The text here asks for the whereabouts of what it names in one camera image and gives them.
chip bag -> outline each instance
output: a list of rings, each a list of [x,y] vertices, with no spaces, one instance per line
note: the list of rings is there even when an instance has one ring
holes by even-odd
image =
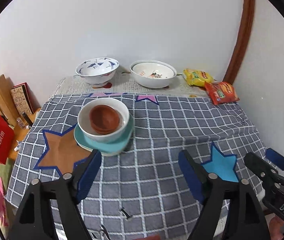
[[[204,87],[214,105],[240,100],[235,93],[234,87],[228,82],[205,83]]]
[[[189,86],[204,87],[205,82],[212,83],[214,81],[209,73],[189,68],[183,70],[183,77]]]

white ceramic bowl rim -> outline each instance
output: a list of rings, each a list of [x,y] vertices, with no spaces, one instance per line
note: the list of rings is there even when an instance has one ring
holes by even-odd
[[[94,60],[96,60],[96,59],[109,59],[109,60],[113,61],[113,62],[116,64],[116,66],[115,66],[113,69],[111,69],[110,71],[103,72],[103,73],[98,74],[98,75],[83,75],[83,74],[81,74],[81,73],[78,72],[78,70],[80,69],[80,67],[81,67],[82,65],[86,64],[86,63],[89,62],[89,61],[94,61]],[[115,71],[115,70],[119,67],[119,65],[120,65],[120,63],[119,63],[116,59],[114,59],[114,58],[107,58],[107,57],[92,58],[92,59],[86,60],[86,61],[82,62],[80,65],[78,65],[78,66],[76,67],[76,69],[75,69],[75,73],[76,73],[77,75],[81,76],[81,77],[97,77],[97,76],[102,76],[102,75],[109,74],[109,73]]]
[[[170,78],[167,78],[167,79],[171,79],[171,78],[174,78],[176,75],[177,75],[177,71],[175,70],[174,67],[172,67],[171,65],[167,64],[167,63],[164,63],[164,62],[161,62],[161,61],[157,61],[157,60],[139,60],[139,61],[136,61],[136,62],[133,62],[130,69],[132,72],[134,72],[135,74],[139,75],[138,73],[136,73],[134,70],[133,70],[133,67],[137,64],[140,64],[140,63],[157,63],[157,64],[161,64],[161,65],[164,65],[168,68],[170,68],[174,75]],[[150,77],[145,77],[145,76],[141,76],[142,78],[147,78],[147,79],[153,79],[153,78],[150,78]]]
[[[127,106],[126,106],[122,101],[120,101],[120,100],[117,100],[117,101],[119,101],[120,103],[122,103],[122,104],[127,108]],[[84,106],[82,107],[82,109],[80,110],[80,112],[79,112],[79,114],[78,114],[78,117],[80,116],[81,111],[85,108],[86,105],[84,105]],[[120,129],[114,131],[113,133],[109,133],[109,134],[106,134],[106,135],[102,135],[102,134],[92,134],[92,133],[89,133],[89,132],[85,131],[85,129],[83,129],[83,128],[81,127],[81,124],[79,123],[79,121],[78,121],[78,125],[79,125],[80,129],[81,129],[82,131],[85,131],[87,134],[89,134],[89,135],[91,135],[91,136],[93,136],[93,137],[97,137],[97,138],[100,137],[100,138],[102,138],[102,137],[109,137],[109,136],[111,136],[111,135],[113,135],[113,134],[116,134],[116,133],[121,132],[121,131],[126,127],[126,125],[128,124],[128,122],[129,122],[129,119],[126,120],[126,123],[125,123]]]

yellow snack bag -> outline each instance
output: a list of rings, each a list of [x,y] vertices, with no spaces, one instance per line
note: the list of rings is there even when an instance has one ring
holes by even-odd
[[[183,70],[183,77],[189,86],[204,87],[205,82],[213,83],[214,81],[209,73],[190,68]]]

stacked plates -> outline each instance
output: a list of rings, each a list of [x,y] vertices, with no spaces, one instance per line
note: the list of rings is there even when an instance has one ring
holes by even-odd
[[[120,123],[113,133],[100,135],[91,127],[90,111],[98,105],[110,106],[118,113]],[[86,104],[79,112],[74,138],[86,150],[97,149],[103,156],[113,156],[125,149],[133,129],[134,119],[124,103],[115,98],[98,98]]]

terracotta bowl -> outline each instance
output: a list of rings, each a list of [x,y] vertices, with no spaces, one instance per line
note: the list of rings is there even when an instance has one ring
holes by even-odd
[[[113,108],[120,118],[119,126],[113,133],[110,134],[99,134],[91,126],[90,112],[95,106],[106,105]],[[114,142],[125,132],[125,128],[129,123],[130,113],[126,105],[117,98],[102,97],[93,99],[88,102],[79,112],[78,115],[78,125],[82,132],[89,139],[100,142],[108,143]]]
[[[90,111],[91,127],[98,134],[113,133],[120,123],[119,114],[110,106],[98,105]]]

